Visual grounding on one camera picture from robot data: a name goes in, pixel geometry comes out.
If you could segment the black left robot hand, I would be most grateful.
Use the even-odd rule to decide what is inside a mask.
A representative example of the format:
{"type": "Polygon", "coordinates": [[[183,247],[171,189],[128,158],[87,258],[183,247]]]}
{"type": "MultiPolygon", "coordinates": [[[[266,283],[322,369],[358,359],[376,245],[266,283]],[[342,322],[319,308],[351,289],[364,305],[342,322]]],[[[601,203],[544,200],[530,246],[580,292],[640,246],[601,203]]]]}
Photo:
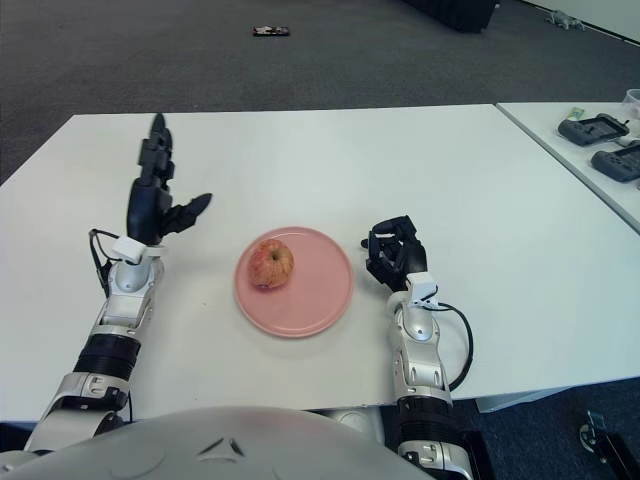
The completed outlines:
{"type": "Polygon", "coordinates": [[[157,246],[166,235],[194,226],[213,200],[212,193],[204,193],[185,205],[173,204],[168,185],[175,173],[172,154],[172,134],[164,115],[157,113],[141,143],[141,170],[131,186],[126,218],[127,235],[146,246],[157,246]]]}

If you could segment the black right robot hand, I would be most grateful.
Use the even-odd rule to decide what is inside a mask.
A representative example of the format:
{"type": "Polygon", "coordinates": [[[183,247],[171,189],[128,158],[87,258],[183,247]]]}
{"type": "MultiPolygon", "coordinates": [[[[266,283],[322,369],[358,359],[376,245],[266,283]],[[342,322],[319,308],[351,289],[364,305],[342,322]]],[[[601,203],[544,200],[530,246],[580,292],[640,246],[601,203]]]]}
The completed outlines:
{"type": "Polygon", "coordinates": [[[367,271],[392,292],[408,289],[408,275],[428,271],[426,250],[408,215],[379,222],[361,240],[367,271]]]}

